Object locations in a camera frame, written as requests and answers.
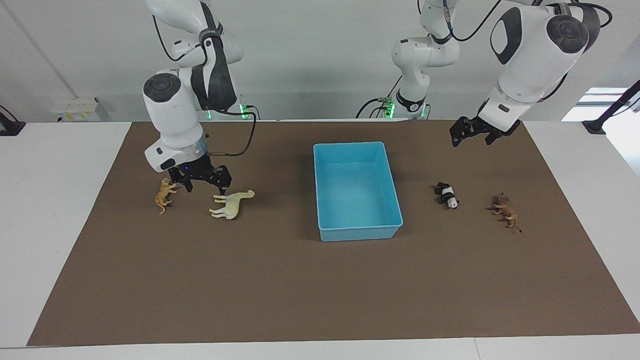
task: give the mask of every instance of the brown surface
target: brown surface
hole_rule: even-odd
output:
[[[263,123],[229,166],[255,190],[234,221],[213,186],[179,190],[133,124],[29,345],[362,340],[640,332],[640,325],[524,127],[453,149],[450,122]],[[212,151],[248,124],[206,124]],[[221,135],[228,140],[221,140]],[[383,141],[404,217],[391,240],[319,241],[312,146]],[[450,182],[458,210],[431,186]],[[506,192],[524,234],[485,208]]]

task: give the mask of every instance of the white table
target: white table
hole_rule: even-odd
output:
[[[525,125],[640,317],[640,179],[606,137],[579,123]],[[0,360],[640,359],[640,334],[23,348],[129,126],[28,124],[0,138]]]

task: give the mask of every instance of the toy panda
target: toy panda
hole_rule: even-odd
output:
[[[460,201],[456,199],[455,194],[453,194],[453,188],[449,184],[438,183],[436,186],[436,194],[440,196],[440,203],[447,203],[449,209],[457,209]]]

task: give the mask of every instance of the green light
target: green light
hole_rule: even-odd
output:
[[[248,119],[249,118],[249,114],[246,114],[246,115],[244,114],[245,111],[246,111],[246,107],[244,107],[244,105],[242,105],[242,104],[239,104],[238,106],[240,106],[240,112],[243,114],[242,118],[243,119]]]
[[[389,104],[389,107],[387,108],[387,110],[385,111],[385,117],[387,119],[392,119],[394,118],[394,111],[396,110],[396,104],[391,103]]]

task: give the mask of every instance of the light blue container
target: light blue container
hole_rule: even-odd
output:
[[[402,214],[381,142],[314,145],[322,241],[389,239]]]

